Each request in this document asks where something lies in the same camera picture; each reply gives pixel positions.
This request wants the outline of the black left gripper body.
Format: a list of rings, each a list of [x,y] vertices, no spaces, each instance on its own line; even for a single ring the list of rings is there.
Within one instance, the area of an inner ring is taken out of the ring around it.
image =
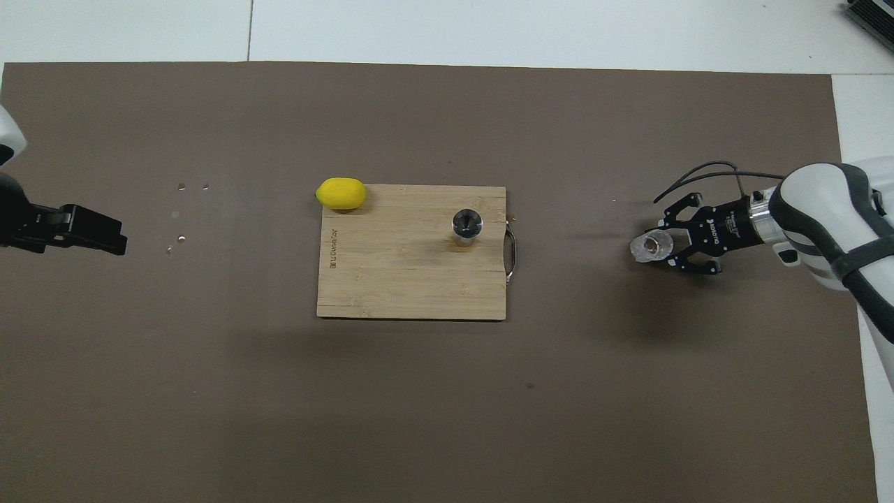
[[[13,176],[1,173],[1,246],[9,247],[17,233],[36,220],[36,210]]]

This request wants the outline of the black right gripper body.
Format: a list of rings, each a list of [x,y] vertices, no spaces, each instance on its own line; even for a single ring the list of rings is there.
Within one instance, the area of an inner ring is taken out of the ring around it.
[[[696,251],[721,256],[763,244],[751,219],[748,198],[719,206],[703,206],[690,219],[690,242]]]

